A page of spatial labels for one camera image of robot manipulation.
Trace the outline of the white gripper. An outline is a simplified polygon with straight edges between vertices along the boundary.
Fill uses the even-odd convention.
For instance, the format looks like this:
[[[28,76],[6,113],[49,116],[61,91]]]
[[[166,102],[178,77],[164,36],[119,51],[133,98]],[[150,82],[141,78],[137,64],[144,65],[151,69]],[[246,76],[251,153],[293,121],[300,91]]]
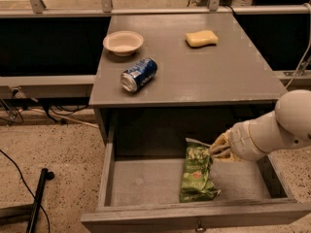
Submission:
[[[214,159],[221,161],[258,161],[265,153],[254,144],[250,133],[250,121],[235,123],[222,133],[209,148]]]

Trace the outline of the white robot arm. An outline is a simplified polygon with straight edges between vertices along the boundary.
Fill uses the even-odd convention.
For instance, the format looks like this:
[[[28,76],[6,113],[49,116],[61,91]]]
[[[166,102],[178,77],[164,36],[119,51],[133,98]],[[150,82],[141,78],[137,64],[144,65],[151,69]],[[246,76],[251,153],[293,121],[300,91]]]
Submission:
[[[213,158],[231,154],[257,161],[276,150],[311,145],[311,91],[293,90],[276,102],[274,110],[255,119],[235,123],[209,148]]]

